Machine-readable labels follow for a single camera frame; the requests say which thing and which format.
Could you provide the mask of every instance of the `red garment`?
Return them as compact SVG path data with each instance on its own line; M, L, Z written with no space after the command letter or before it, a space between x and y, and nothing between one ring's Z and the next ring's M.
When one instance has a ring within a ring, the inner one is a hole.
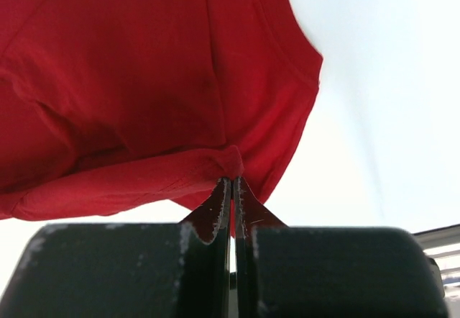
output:
M0 219L262 201L318 88L288 0L1 0Z

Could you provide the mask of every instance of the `cloth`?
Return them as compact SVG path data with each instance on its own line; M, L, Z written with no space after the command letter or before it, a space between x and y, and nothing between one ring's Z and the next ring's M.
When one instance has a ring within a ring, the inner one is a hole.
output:
M288 0L1 0L0 219L261 201L318 90Z

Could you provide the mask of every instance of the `metal object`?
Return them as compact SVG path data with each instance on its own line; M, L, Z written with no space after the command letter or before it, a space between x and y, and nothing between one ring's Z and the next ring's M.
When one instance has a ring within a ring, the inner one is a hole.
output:
M229 278L231 200L236 280ZM235 305L237 291L238 309ZM243 178L178 224L57 224L29 242L0 317L447 317L415 239L289 228Z

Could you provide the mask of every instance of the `t-shirt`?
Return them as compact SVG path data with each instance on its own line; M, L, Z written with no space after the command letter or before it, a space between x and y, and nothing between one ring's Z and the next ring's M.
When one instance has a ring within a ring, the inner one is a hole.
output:
M1 0L0 219L263 202L318 90L288 0Z

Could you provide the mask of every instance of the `white background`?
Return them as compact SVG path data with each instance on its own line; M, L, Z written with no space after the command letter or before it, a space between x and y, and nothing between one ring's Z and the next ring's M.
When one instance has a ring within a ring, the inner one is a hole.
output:
M321 92L267 207L290 225L460 223L460 0L291 0ZM115 217L175 222L163 201ZM44 222L0 222L0 293Z

